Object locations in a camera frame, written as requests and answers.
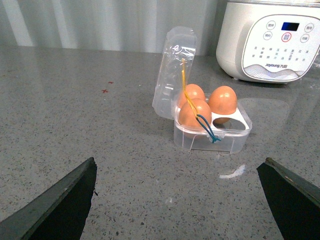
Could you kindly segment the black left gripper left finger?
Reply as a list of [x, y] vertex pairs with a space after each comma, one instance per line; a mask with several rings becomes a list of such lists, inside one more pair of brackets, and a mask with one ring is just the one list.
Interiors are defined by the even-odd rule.
[[0, 223], [2, 240], [79, 240], [92, 205], [97, 165], [88, 158]]

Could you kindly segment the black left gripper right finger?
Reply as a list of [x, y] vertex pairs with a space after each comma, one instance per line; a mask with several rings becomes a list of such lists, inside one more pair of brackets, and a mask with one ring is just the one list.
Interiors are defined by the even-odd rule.
[[320, 188], [268, 157], [258, 176], [285, 240], [320, 238]]

